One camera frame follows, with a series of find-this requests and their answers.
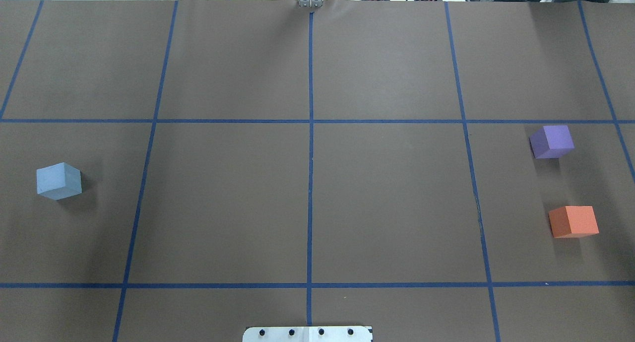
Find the light blue foam block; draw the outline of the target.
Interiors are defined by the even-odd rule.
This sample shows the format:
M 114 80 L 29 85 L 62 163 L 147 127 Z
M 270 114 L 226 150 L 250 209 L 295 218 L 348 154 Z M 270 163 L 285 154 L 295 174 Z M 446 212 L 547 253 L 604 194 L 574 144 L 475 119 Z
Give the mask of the light blue foam block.
M 81 171 L 65 162 L 36 170 L 36 191 L 58 201 L 82 193 Z

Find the purple foam block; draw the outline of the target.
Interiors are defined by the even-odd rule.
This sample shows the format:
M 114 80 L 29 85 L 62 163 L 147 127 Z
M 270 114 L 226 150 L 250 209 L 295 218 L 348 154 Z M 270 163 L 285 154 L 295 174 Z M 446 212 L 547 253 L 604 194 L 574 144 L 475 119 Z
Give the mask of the purple foam block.
M 555 159 L 574 150 L 573 137 L 567 125 L 542 126 L 529 137 L 535 159 Z

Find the orange foam block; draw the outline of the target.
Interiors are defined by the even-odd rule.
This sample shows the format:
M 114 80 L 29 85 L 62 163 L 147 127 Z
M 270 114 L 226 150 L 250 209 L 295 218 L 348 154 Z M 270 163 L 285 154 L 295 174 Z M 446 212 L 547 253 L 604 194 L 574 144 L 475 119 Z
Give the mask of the orange foam block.
M 599 234 L 592 206 L 562 206 L 548 212 L 554 238 L 581 238 Z

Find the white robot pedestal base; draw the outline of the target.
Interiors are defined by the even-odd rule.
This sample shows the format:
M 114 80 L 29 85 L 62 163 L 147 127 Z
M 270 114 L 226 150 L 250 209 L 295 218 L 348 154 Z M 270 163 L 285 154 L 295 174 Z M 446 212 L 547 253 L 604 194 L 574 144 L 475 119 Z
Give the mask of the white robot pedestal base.
M 243 333 L 243 342 L 372 342 L 367 326 L 254 327 Z

